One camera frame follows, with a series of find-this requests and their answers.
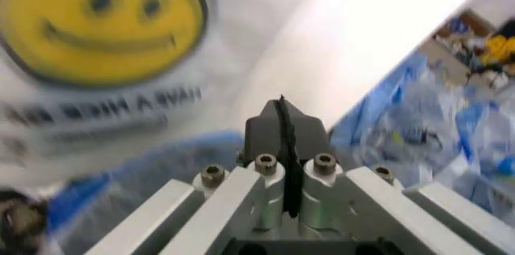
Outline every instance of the white wall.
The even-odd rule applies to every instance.
[[[515,17],[515,0],[473,0],[471,8],[495,27]]]

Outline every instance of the yellow smiley face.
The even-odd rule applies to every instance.
[[[199,41],[204,0],[0,0],[13,59],[45,80],[134,83],[176,64]]]

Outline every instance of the metal cylinder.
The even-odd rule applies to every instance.
[[[229,174],[230,172],[220,165],[208,165],[195,176],[192,185],[194,188],[204,192],[204,197],[207,200]]]
[[[277,170],[277,159],[271,154],[260,154],[254,160],[254,169],[262,175],[273,175]]]
[[[317,154],[314,160],[315,171],[320,175],[331,175],[336,170],[336,158],[331,154]]]
[[[266,158],[265,166],[260,165],[263,162],[260,158]],[[285,168],[270,154],[259,155],[247,168],[259,172],[265,179],[267,204],[261,212],[255,229],[269,230],[280,226],[283,214]]]
[[[323,166],[316,166],[317,157],[327,156],[331,158],[330,162],[325,161]],[[337,175],[342,174],[343,170],[332,155],[319,154],[317,157],[304,164],[299,223],[313,229],[332,229],[332,215],[327,203],[320,200],[320,194],[332,188]]]

